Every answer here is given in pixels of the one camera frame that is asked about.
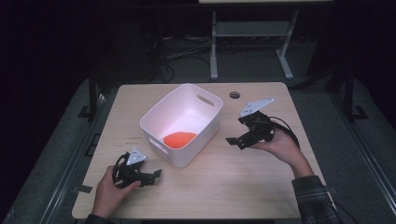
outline dark background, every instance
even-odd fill
[[[150,18],[157,14],[147,13],[148,19],[142,19],[136,12],[133,15],[121,13],[120,19],[114,14],[87,13],[84,7],[98,5],[95,2],[7,0],[0,5],[1,219],[18,195],[79,84],[95,71],[105,74],[98,82],[102,91],[108,91],[114,83],[125,80],[112,77],[111,72],[104,70],[115,71],[115,74],[136,71],[139,64],[149,66],[155,59],[155,55],[133,46],[144,43],[138,38],[142,33],[155,34],[156,23]],[[125,2],[136,4],[139,1],[117,3]],[[210,13],[197,15],[165,13],[161,29],[174,36],[210,32],[198,25],[190,26],[202,20],[210,22]],[[368,88],[393,127],[396,127],[395,15],[396,8],[387,1],[335,1],[307,74],[315,76],[335,63],[342,63]],[[146,25],[142,33],[134,34],[136,40],[129,51],[118,48],[128,44],[122,29],[108,28],[109,23],[125,20]],[[317,26],[314,21],[305,21],[296,31],[297,34],[299,31],[309,33]],[[128,67],[127,63],[122,63],[125,59],[137,63]],[[126,81],[147,82],[151,78],[150,71],[143,69]]]

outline white plastic bin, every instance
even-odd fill
[[[222,100],[193,84],[183,84],[161,99],[140,120],[148,141],[161,157],[178,168],[190,161],[219,130]],[[183,148],[172,149],[163,143],[176,132],[197,135]]]

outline round hole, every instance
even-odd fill
[[[230,92],[230,97],[233,99],[238,99],[239,97],[241,97],[241,94],[239,94],[239,92],[237,91],[232,91]]]

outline person's left hand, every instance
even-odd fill
[[[140,181],[135,181],[128,187],[119,189],[113,183],[113,170],[114,166],[107,167],[105,175],[97,185],[95,201],[92,209],[93,215],[109,218],[116,211],[126,196],[141,184]]]

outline bin handle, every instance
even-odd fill
[[[168,151],[163,148],[163,146],[161,146],[158,142],[156,142],[155,140],[153,140],[152,138],[148,139],[154,146],[156,146],[157,148],[159,148],[161,151],[163,151],[166,155],[168,154]]]
[[[204,103],[207,103],[208,105],[215,106],[215,103],[210,101],[209,99],[205,98],[204,96],[197,94],[197,98],[203,101]]]

